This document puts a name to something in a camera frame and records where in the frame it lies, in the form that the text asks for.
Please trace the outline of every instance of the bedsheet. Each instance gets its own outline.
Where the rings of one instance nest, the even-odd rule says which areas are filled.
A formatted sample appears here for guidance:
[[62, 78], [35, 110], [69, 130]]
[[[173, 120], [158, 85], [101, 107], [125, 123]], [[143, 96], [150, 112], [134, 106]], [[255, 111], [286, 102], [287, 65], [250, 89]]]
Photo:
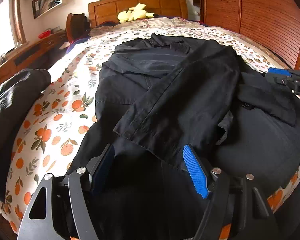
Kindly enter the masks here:
[[[116, 45], [136, 38], [150, 38], [152, 33], [213, 39], [232, 46], [254, 70], [266, 72], [269, 67], [284, 68], [272, 64], [268, 55], [254, 51], [248, 43], [242, 43], [219, 28], [204, 27], [179, 17], [170, 21], [153, 19], [159, 21], [157, 24], [150, 20], [114, 28], [102, 27], [103, 30], [93, 29], [87, 42], [77, 44], [49, 70], [53, 82], [34, 103], [18, 132], [7, 178], [6, 201], [0, 202], [0, 212], [15, 233], [19, 231], [31, 195], [43, 176], [48, 172], [63, 176], [85, 133], [98, 121], [94, 111], [94, 94], [99, 71]], [[274, 212], [299, 181], [300, 165], [286, 188], [279, 188], [268, 198]]]

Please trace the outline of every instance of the button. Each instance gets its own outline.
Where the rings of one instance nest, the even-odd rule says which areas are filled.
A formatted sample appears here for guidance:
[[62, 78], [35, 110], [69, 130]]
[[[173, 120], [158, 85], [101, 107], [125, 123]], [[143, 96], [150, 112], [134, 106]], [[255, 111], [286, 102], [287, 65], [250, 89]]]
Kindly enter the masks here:
[[243, 106], [245, 109], [247, 109], [247, 110], [251, 110], [251, 109], [254, 108], [254, 106], [252, 106], [252, 105], [250, 105], [250, 104], [248, 104], [248, 103], [243, 103], [242, 106]]

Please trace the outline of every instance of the black jacket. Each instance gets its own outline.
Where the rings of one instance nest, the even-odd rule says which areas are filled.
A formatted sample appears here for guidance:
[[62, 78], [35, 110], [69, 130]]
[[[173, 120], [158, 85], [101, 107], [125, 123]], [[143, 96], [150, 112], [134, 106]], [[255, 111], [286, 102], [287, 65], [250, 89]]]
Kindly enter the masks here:
[[114, 145], [92, 207], [108, 239], [194, 236], [206, 201], [185, 144], [230, 175], [252, 173], [267, 196], [300, 163], [300, 100], [213, 40], [153, 34], [118, 45], [100, 71], [96, 117], [68, 173]]
[[0, 85], [0, 200], [5, 202], [12, 147], [29, 109], [50, 84], [47, 70], [23, 69]]

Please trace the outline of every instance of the blue gripper pad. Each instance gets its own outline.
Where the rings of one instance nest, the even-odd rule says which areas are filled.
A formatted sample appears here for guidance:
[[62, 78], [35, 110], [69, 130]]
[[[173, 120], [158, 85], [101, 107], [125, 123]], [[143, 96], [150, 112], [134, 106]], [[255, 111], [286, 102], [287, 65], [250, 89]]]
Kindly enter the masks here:
[[183, 159], [190, 173], [194, 187], [203, 198], [207, 198], [209, 190], [207, 187], [207, 178], [204, 174], [195, 153], [191, 150], [189, 145], [183, 147]]
[[288, 76], [291, 77], [291, 73], [286, 70], [286, 69], [278, 69], [278, 68], [269, 68], [267, 70], [268, 73], [273, 73], [273, 74], [280, 74], [280, 75], [284, 75], [284, 76]]

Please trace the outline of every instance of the wooden headboard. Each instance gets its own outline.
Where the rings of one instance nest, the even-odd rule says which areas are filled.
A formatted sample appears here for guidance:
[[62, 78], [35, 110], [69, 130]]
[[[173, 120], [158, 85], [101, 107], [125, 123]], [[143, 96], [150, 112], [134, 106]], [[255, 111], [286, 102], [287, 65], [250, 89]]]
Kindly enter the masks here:
[[118, 21], [118, 14], [138, 3], [146, 5], [146, 10], [163, 16], [179, 16], [188, 18], [188, 8], [185, 0], [100, 0], [88, 4], [91, 27], [105, 21]]
[[300, 9], [293, 0], [201, 0], [201, 20], [243, 34], [300, 70]]

